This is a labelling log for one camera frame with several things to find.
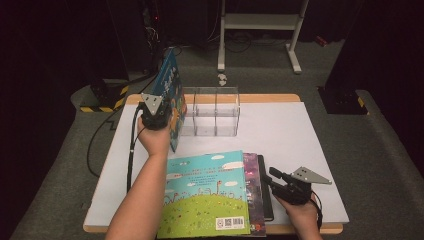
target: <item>transparent divider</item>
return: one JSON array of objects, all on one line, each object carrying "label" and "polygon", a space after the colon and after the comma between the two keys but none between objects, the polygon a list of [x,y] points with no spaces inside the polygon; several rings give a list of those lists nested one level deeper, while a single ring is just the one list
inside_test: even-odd
[{"label": "transparent divider", "polygon": [[236,87],[185,87],[182,136],[236,136],[240,98]]}]

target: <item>gray floor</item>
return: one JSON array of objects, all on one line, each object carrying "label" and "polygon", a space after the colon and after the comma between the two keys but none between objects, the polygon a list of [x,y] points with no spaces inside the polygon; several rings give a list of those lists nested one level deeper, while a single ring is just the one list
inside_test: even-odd
[{"label": "gray floor", "polygon": [[[370,112],[363,116],[329,115],[321,102],[317,86],[325,84],[342,44],[298,43],[301,75],[293,74],[282,44],[254,45],[242,53],[227,51],[226,86],[238,86],[241,93],[295,93],[305,102],[350,218],[341,234],[324,239],[423,239],[423,178],[372,96],[358,91]],[[184,47],[177,61],[184,86],[219,86],[217,50]],[[147,82],[131,85],[128,95]],[[87,91],[85,87],[70,99],[76,108]],[[82,225],[98,180],[87,168],[87,150],[109,115],[77,110],[56,162],[12,239],[104,238],[104,234],[84,232]],[[117,112],[110,119],[114,123],[103,125],[92,143],[90,164],[97,173],[119,116]]]}]

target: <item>table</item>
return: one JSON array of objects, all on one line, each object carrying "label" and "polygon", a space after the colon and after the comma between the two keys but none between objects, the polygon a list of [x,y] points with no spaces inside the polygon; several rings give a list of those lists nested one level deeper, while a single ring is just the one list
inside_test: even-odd
[{"label": "table", "polygon": [[[139,101],[141,97],[138,94],[129,96],[126,101],[84,221],[83,228],[87,232],[106,232],[110,220],[125,197],[131,124]],[[300,166],[305,166],[331,180],[332,185],[312,185],[324,205],[321,233],[338,234],[342,232],[343,224],[349,222],[306,108],[297,95],[240,94],[237,136],[182,136],[176,153],[170,151],[169,158],[232,150],[264,155],[267,168],[275,167],[291,173]],[[138,142],[134,154],[133,180],[145,159],[147,152]],[[275,219],[266,223],[267,234],[294,233],[284,208],[274,198],[272,205]]]},{"label": "table", "polygon": [[302,69],[300,68],[294,49],[308,3],[309,0],[302,0],[299,14],[227,14],[225,12],[225,0],[222,0],[218,71],[223,72],[225,70],[225,29],[266,29],[293,31],[291,42],[286,44],[286,50],[294,73],[300,74]]}]

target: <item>dark background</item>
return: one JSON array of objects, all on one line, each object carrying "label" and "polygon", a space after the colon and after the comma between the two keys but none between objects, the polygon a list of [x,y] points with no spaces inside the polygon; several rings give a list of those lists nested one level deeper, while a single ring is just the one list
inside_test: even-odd
[{"label": "dark background", "polygon": [[[194,27],[207,29],[189,32],[191,38],[182,32],[181,36],[174,36],[180,32],[178,26],[181,27],[176,21],[177,28],[174,32],[168,29],[169,35],[204,46],[211,33],[211,22],[215,21],[216,3],[170,2],[182,4],[183,1],[198,2],[193,6],[206,11],[204,15],[193,16],[202,24]],[[143,1],[125,2],[140,6]],[[284,2],[285,11],[297,11],[296,1]],[[131,56],[125,55],[121,44],[126,41],[131,44],[137,36],[142,39],[143,29],[135,30],[139,32],[137,36],[123,39],[117,33],[119,29],[109,9],[113,4],[109,3],[116,4],[101,0],[0,2],[3,186],[0,239],[7,239],[13,232],[56,159],[75,117],[71,94],[104,78],[128,77]],[[228,11],[282,9],[279,5],[282,3],[271,0],[242,3],[228,1]],[[311,0],[300,41],[314,41],[316,36],[329,43],[346,39],[329,81],[335,82],[335,87],[368,90],[423,174],[424,51],[420,36],[424,31],[423,25],[418,24],[419,4],[370,0],[359,11],[361,3]],[[184,8],[178,12],[190,16],[184,11],[189,9],[196,10]],[[160,16],[165,16],[165,23],[179,18]],[[140,48],[146,51],[145,42],[140,41]],[[143,57],[146,52],[137,47],[133,50],[140,51],[136,60],[143,66],[138,70],[149,68],[149,58]]]}]

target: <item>white metal stand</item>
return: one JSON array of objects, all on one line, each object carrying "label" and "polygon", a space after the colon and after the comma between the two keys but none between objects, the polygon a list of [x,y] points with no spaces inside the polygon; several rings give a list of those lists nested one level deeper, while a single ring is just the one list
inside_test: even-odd
[{"label": "white metal stand", "polygon": [[302,0],[299,14],[234,14],[225,13],[225,0],[222,0],[221,9],[221,35],[218,53],[218,71],[225,71],[225,30],[226,29],[266,29],[266,30],[292,30],[291,42],[286,44],[293,71],[296,74],[302,72],[294,49],[297,38],[305,17],[309,0]]}]

